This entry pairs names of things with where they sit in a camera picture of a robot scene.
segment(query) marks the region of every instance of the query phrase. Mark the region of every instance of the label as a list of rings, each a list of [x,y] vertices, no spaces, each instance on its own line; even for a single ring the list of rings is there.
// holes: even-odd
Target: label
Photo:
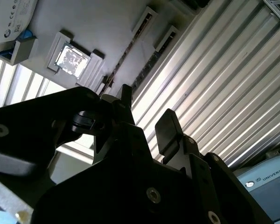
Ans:
[[[0,43],[13,41],[30,22],[35,0],[0,0]]]

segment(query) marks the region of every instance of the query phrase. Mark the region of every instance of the corrugated metal wall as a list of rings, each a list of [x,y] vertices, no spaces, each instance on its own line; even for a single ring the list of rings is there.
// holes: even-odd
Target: corrugated metal wall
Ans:
[[[280,21],[261,0],[213,0],[133,104],[152,154],[167,108],[205,154],[245,164],[280,144]]]

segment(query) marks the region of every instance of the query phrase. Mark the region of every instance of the universal robots logo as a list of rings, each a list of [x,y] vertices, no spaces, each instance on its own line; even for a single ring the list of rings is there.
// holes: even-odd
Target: universal robots logo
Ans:
[[[4,34],[4,37],[5,37],[5,38],[8,38],[9,35],[10,35],[10,33],[11,33],[10,29],[6,30],[6,31],[5,31],[5,34]]]
[[[250,188],[250,187],[253,187],[254,182],[253,181],[249,181],[245,185],[246,185],[246,187]]]

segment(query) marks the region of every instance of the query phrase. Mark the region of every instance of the gray metal frame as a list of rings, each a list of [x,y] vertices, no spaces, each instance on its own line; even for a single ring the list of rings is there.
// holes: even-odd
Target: gray metal frame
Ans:
[[[263,0],[263,1],[280,19],[280,9],[278,8],[278,5],[280,5],[280,0]]]

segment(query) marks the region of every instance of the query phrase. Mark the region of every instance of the aluminum profile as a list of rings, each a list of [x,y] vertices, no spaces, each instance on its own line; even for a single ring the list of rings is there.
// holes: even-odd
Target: aluminum profile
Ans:
[[[132,111],[154,158],[167,108],[230,167],[280,145],[280,20],[262,0],[213,0],[150,77]]]

